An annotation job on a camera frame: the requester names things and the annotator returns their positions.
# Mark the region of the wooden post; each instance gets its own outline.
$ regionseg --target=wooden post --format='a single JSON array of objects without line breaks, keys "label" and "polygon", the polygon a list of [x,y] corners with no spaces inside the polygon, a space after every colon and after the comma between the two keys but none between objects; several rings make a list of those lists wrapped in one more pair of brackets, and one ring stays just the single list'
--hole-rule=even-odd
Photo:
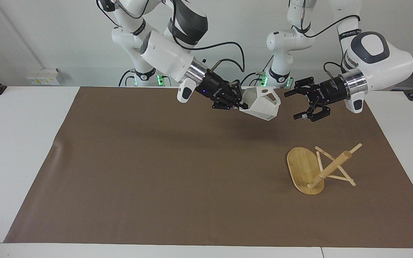
[{"label": "wooden post", "polygon": [[336,160],[334,160],[329,166],[327,166],[321,173],[316,176],[307,186],[309,189],[313,189],[321,181],[325,180],[330,174],[332,174],[338,166],[342,166],[347,160],[351,158],[351,152],[344,151],[340,154]]}]

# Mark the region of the white robot link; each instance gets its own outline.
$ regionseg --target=white robot link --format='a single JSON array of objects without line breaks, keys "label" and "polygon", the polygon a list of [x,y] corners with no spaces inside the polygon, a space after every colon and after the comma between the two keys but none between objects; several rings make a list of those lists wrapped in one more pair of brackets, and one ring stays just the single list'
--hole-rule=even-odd
[{"label": "white robot link", "polygon": [[[138,80],[149,84],[157,69],[180,83],[177,99],[181,103],[186,103],[192,93],[197,91],[210,98],[215,109],[239,108],[267,121],[277,115],[280,98],[272,89],[265,92],[251,89],[243,93],[239,80],[223,80],[213,72],[214,69],[208,69],[190,54],[190,49],[207,32],[208,20],[205,13],[187,0],[100,1],[105,11],[114,12],[121,26],[114,28],[113,40],[130,54]],[[172,8],[175,13],[175,21],[170,19],[163,36],[142,18],[143,14],[160,3]]]},{"label": "white robot link", "polygon": [[[337,31],[342,49],[342,74],[315,84],[313,77],[295,82],[296,93],[306,95],[307,111],[296,114],[294,119],[317,121],[329,116],[328,104],[344,100],[348,110],[360,113],[364,95],[374,90],[383,90],[407,79],[413,72],[413,58],[399,50],[376,32],[362,32],[359,13],[362,0],[329,0],[337,22]],[[266,71],[268,83],[281,87],[289,77],[293,63],[290,51],[307,49],[318,34],[308,36],[311,30],[311,14],[316,0],[290,0],[288,20],[293,25],[289,31],[274,32],[267,38],[267,46],[274,52],[274,61]]]}]

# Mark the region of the brown leather surface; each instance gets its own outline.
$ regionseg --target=brown leather surface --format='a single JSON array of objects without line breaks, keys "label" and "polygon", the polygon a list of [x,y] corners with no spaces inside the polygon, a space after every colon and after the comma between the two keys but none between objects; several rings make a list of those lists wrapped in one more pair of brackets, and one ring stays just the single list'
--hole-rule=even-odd
[{"label": "brown leather surface", "polygon": [[[282,102],[266,122],[197,93],[81,88],[5,242],[413,248],[413,185],[369,108],[311,123],[292,119],[303,96]],[[356,187],[294,187],[290,149],[360,142]]]}]

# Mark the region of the green indicator light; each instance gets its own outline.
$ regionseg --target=green indicator light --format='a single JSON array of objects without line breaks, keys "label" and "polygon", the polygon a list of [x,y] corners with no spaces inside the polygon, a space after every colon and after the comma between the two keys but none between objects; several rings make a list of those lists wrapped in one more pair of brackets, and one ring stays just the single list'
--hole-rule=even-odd
[{"label": "green indicator light", "polygon": [[162,86],[163,85],[163,78],[160,75],[157,75],[157,79],[159,79],[159,85]]},{"label": "green indicator light", "polygon": [[266,85],[267,85],[267,80],[268,80],[269,78],[267,77],[267,75],[264,75],[264,79],[261,81],[261,86],[262,87],[265,87]]}]

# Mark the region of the wooden stand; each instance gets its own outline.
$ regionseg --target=wooden stand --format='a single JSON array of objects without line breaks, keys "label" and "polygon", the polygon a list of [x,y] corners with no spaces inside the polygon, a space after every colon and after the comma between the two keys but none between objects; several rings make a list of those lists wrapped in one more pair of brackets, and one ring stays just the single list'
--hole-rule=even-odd
[{"label": "wooden stand", "polygon": [[[315,147],[317,154],[308,149],[297,147],[288,153],[287,161],[293,180],[294,186],[302,193],[308,195],[319,194],[324,189],[324,180],[326,178],[334,178],[338,180],[348,181],[352,186],[356,186],[354,180],[342,168],[342,164],[349,160],[354,152],[356,152],[362,144],[356,145],[350,151],[342,152],[337,158],[334,158],[329,153],[319,147]],[[321,163],[320,153],[332,160],[325,169]],[[331,175],[338,169],[344,177]]]}]

